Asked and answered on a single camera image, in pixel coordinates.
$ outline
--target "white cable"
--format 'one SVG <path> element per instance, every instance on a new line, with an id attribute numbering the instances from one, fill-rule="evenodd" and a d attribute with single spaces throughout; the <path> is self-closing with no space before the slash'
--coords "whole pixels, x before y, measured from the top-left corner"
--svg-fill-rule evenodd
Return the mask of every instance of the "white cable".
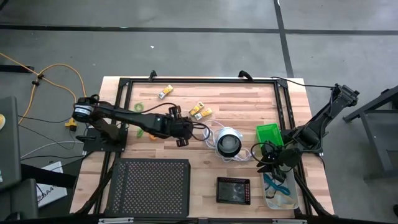
<path id="1" fill-rule="evenodd" d="M 235 131 L 236 134 L 237 134 L 238 136 L 242 136 L 242 134 L 241 134 L 239 131 L 237 131 L 237 130 L 235 130 L 235 129 L 233 129 L 233 128 L 226 127 L 226 126 L 222 125 L 222 124 L 221 124 L 220 122 L 218 122 L 218 121 L 208 120 L 208 121 L 206 121 L 206 122 L 204 122 L 204 123 L 210 123 L 210 122 L 214 122 L 214 123 L 217 123 L 217 124 L 219 124 L 219 125 L 222 126 L 222 128 L 217 129 L 216 131 L 213 131 L 213 130 L 211 130 L 211 129 L 209 128 L 210 134 L 209 134 L 209 130 L 208 130 L 207 128 L 205 128 L 205 129 L 203 130 L 203 137 L 204 137 L 204 138 L 206 138 L 208 135 L 210 135 L 209 138 L 205 140 L 206 145 L 207 145 L 209 148 L 212 148 L 212 149 L 215 150 L 215 153 L 216 153 L 216 156 L 217 156 L 217 157 L 220 157 L 224 162 L 231 162 L 231 161 L 248 161 L 248 160 L 250 160 L 250 158 L 251 158 L 251 153 L 250 153 L 250 151 L 249 151 L 248 149 L 246 149 L 246 148 L 241 148 L 241 150 L 245 150 L 245 151 L 246 151 L 246 155 L 247 155 L 247 156 L 246 156 L 245 158 L 241 158 L 241 157 L 239 157 L 238 155 L 236 155 L 236 156 L 234 156 L 234 157 L 232 157 L 232 158 L 225 158 L 225 157 L 223 157 L 222 155 L 220 155 L 219 152 L 217 151 L 217 147 L 216 147 L 216 135 L 217 135 L 217 133 L 219 133 L 220 131 L 222 131 L 222 130 L 228 128 L 228 129 L 232 129 L 233 131 Z"/>
<path id="2" fill-rule="evenodd" d="M 52 146 L 52 145 L 58 144 L 58 143 L 59 143 L 59 144 L 62 144 L 62 143 L 77 143 L 77 144 L 83 144 L 82 142 L 76 142 L 76 141 L 53 142 L 53 143 L 50 143 L 50 144 L 46 144 L 46 145 L 44 145 L 44 146 L 40 146 L 40 147 L 38 147 L 37 149 L 33 150 L 32 152 L 28 152 L 27 154 L 21 156 L 21 159 L 22 159 L 23 157 L 25 157 L 25 156 L 28 156 L 28 155 L 32 154 L 32 153 L 35 152 L 35 151 L 38 151 L 39 149 L 42 149 L 42 148 L 45 148 L 45 147 L 48 147 L 48 146 Z"/>

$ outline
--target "small yellow box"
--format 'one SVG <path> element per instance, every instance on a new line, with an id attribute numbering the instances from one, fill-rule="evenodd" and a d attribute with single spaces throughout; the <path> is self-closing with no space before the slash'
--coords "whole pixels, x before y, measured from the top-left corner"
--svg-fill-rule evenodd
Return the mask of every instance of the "small yellow box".
<path id="1" fill-rule="evenodd" d="M 195 107 L 189 111 L 189 114 L 191 116 L 195 115 L 197 112 L 199 112 L 205 105 L 201 102 L 195 105 Z"/>
<path id="2" fill-rule="evenodd" d="M 171 91 L 173 91 L 173 87 L 171 85 L 166 86 L 159 94 L 159 98 L 163 100 L 167 94 L 169 94 Z"/>
<path id="3" fill-rule="evenodd" d="M 212 110 L 211 110 L 210 108 L 207 108 L 206 110 L 204 110 L 204 111 L 202 111 L 202 112 L 196 114 L 196 115 L 195 115 L 195 118 L 199 121 L 199 120 L 202 119 L 203 117 L 209 116 L 209 115 L 211 115 L 212 113 L 213 113 Z"/>

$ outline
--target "wooden tabletop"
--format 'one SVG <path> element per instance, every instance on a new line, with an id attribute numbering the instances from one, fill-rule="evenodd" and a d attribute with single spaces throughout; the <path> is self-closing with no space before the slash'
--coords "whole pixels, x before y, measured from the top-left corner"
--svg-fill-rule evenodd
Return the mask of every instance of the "wooden tabletop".
<path id="1" fill-rule="evenodd" d="M 114 103 L 120 77 L 104 77 L 99 92 L 103 101 Z M 292 79 L 303 83 L 301 78 Z M 180 105 L 183 116 L 188 116 L 197 102 L 205 104 L 205 108 L 211 108 L 213 114 L 203 118 L 201 122 L 209 119 L 232 127 L 243 134 L 243 147 L 250 147 L 257 143 L 256 126 L 262 124 L 279 123 L 276 110 L 273 85 L 268 84 L 227 84 L 227 83 L 169 83 L 174 87 L 165 99 L 157 96 L 166 86 L 164 83 L 135 83 L 132 88 L 130 109 L 134 104 L 142 102 L 145 109 L 159 103 L 172 102 Z M 297 126 L 305 124 L 312 116 L 308 104 L 305 88 L 294 83 L 289 83 L 290 99 Z M 124 105 L 126 91 L 122 96 L 121 106 Z M 287 114 L 284 97 L 282 104 L 284 114 Z M 153 110 L 153 113 L 167 112 L 167 106 Z M 215 123 L 207 124 L 211 129 L 220 126 Z M 265 203 L 262 195 L 261 182 L 256 168 L 257 162 L 223 162 L 215 155 L 214 149 L 210 149 L 204 142 L 191 139 L 189 146 L 177 147 L 174 138 L 150 140 L 149 135 L 137 138 L 137 127 L 130 126 L 127 137 L 127 146 L 123 158 L 168 158 L 189 159 L 191 164 L 190 183 L 190 217 L 211 218 L 290 218 L 294 217 L 292 210 L 272 210 Z M 201 131 L 194 131 L 201 137 Z M 89 199 L 98 185 L 103 163 L 103 152 L 94 152 L 87 157 L 81 166 L 80 175 L 76 185 L 71 212 L 77 211 Z M 303 155 L 303 164 L 307 185 L 318 201 L 325 209 L 333 213 L 333 206 L 326 181 L 322 162 L 314 155 Z M 250 179 L 251 204 L 232 205 L 216 203 L 216 178 L 237 177 Z M 104 191 L 101 210 L 106 206 L 108 189 Z M 305 211 L 302 203 L 302 194 L 299 191 L 299 204 Z"/>

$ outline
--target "white paper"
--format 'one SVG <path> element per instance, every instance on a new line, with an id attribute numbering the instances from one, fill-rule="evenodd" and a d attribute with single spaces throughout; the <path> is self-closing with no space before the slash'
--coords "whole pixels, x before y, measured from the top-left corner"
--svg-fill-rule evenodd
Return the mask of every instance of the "white paper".
<path id="1" fill-rule="evenodd" d="M 48 166 L 45 166 L 42 169 L 63 173 L 62 167 L 60 166 L 62 166 L 62 164 L 60 161 L 58 161 Z M 40 201 L 39 208 L 68 195 L 67 189 L 65 187 L 56 187 L 47 184 L 37 184 L 37 185 L 40 187 L 40 189 L 43 191 L 44 194 L 44 197 L 42 199 L 42 192 L 39 190 L 38 187 L 36 187 L 37 200 Z"/>

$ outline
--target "gray floor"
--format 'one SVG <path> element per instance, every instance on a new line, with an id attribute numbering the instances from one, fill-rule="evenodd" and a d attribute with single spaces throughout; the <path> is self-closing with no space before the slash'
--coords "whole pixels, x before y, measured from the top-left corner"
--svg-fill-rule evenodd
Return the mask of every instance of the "gray floor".
<path id="1" fill-rule="evenodd" d="M 376 0 L 280 0 L 286 29 L 397 30 L 398 2 Z M 118 27 L 229 27 L 277 29 L 272 0 L 120 0 L 39 1 L 14 0 L 0 12 L 0 23 Z M 398 36 L 288 35 L 295 77 L 306 83 L 346 84 L 361 92 L 358 106 L 398 83 Z M 0 30 L 0 52 L 36 70 L 53 63 L 67 63 L 83 75 L 88 94 L 99 91 L 105 75 L 229 76 L 246 70 L 254 77 L 286 77 L 278 34 L 156 33 L 156 32 L 54 32 Z M 11 64 L 0 58 L 0 64 Z M 55 68 L 51 80 L 81 95 L 75 74 Z M 33 75 L 0 74 L 0 97 L 15 95 L 22 114 L 29 102 Z M 329 90 L 307 88 L 316 113 Z M 72 98 L 43 83 L 29 116 L 60 120 L 72 112 Z M 325 137 L 326 174 L 335 213 L 345 218 L 398 222 L 392 212 L 398 203 L 398 180 L 365 184 L 363 175 L 380 169 L 359 120 L 345 124 L 342 116 L 332 122 Z M 63 124 L 24 121 L 24 126 L 69 141 Z M 47 139 L 20 129 L 21 153 Z M 54 146 L 33 154 L 72 156 Z M 44 166 L 55 159 L 31 159 Z"/>

